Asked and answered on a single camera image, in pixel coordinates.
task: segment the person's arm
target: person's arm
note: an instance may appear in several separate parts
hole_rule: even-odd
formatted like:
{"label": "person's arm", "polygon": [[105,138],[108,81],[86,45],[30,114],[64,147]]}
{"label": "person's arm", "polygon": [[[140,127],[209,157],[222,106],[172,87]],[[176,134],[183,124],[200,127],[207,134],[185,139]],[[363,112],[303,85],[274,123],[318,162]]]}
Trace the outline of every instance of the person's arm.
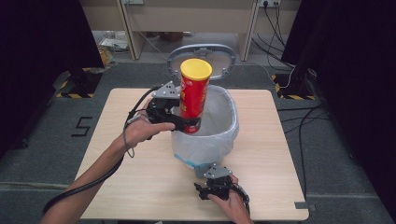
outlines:
{"label": "person's arm", "polygon": [[[238,184],[238,178],[236,176],[231,175],[231,180],[234,184]],[[253,224],[241,196],[235,191],[230,189],[227,201],[223,201],[213,194],[209,194],[207,197],[216,203],[232,222],[236,224]]]}
{"label": "person's arm", "polygon": [[[150,136],[159,132],[174,130],[173,123],[151,124],[144,116],[130,124],[125,130],[128,148],[135,147],[138,143],[147,140]],[[97,161],[67,190],[74,189],[105,175],[113,168],[126,152],[122,134],[117,137]],[[102,184],[67,197],[55,205],[41,219],[41,224],[46,223],[77,223],[82,214],[91,203]]]}

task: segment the trash can lid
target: trash can lid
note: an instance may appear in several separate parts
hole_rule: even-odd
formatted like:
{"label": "trash can lid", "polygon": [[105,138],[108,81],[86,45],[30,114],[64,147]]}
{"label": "trash can lid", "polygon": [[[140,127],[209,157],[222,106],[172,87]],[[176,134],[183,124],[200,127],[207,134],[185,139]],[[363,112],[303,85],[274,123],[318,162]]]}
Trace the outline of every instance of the trash can lid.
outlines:
{"label": "trash can lid", "polygon": [[201,59],[212,66],[210,80],[221,79],[230,74],[235,65],[235,52],[220,44],[188,45],[172,51],[167,60],[171,78],[181,79],[180,66],[188,59]]}

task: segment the floor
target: floor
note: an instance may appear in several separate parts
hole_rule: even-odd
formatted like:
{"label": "floor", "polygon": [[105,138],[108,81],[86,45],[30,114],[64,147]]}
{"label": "floor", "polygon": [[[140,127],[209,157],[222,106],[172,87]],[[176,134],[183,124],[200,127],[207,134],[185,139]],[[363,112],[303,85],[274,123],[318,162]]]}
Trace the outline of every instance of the floor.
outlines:
{"label": "floor", "polygon": [[[104,37],[102,31],[93,33],[98,42]],[[264,46],[257,36],[254,38]],[[261,38],[267,43],[271,41],[270,35],[261,35]],[[146,88],[153,80],[167,80],[163,66],[166,55],[178,47],[198,43],[224,44],[238,52],[232,34],[198,33],[176,42],[148,37],[140,60],[133,61],[128,52],[113,52],[116,64],[105,71],[92,99],[54,98],[29,137],[29,147],[10,150],[0,160],[1,222],[37,223],[44,204],[75,178],[109,91],[115,87]],[[282,48],[279,42],[273,46]],[[273,53],[281,55],[278,50]],[[290,154],[310,206],[310,218],[303,223],[393,223],[367,176],[351,159],[347,143],[334,125],[328,108],[322,107],[310,114],[299,135],[298,127],[307,113],[304,108],[325,102],[325,96],[316,95],[314,101],[278,98],[269,76],[285,73],[279,69],[288,70],[252,44],[247,62],[240,62],[238,58],[230,78],[216,84],[224,88],[267,89],[273,93]],[[57,89],[62,87],[65,76],[61,74],[54,83]],[[85,120],[90,129],[85,137],[72,138],[70,135],[78,131],[75,126],[81,117],[90,118]],[[117,221],[81,220],[80,223]],[[268,220],[265,223],[296,222]]]}

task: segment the white plastic bag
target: white plastic bag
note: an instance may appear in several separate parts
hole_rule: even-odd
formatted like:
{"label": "white plastic bag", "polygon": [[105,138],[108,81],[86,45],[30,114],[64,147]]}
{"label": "white plastic bag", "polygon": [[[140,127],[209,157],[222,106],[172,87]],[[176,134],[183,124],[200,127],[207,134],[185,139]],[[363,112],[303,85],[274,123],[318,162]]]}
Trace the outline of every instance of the white plastic bag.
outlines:
{"label": "white plastic bag", "polygon": [[175,157],[190,168],[220,162],[233,150],[239,132],[236,105],[225,89],[208,85],[201,129],[197,133],[172,132]]}

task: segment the desk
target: desk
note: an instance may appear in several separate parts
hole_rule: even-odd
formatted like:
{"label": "desk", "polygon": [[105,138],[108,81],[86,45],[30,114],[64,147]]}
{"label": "desk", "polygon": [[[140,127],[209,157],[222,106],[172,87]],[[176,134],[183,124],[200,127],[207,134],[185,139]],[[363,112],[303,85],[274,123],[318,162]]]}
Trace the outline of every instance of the desk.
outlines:
{"label": "desk", "polygon": [[[78,171],[80,176],[122,131],[128,112],[146,89],[114,89],[108,96]],[[250,197],[253,220],[304,220],[296,209],[304,196],[269,91],[229,90],[238,110],[240,131],[221,165],[231,169]],[[93,199],[82,218],[131,220],[228,220],[210,201],[202,201],[192,169],[176,159],[171,134],[160,133],[138,145],[133,159]]]}

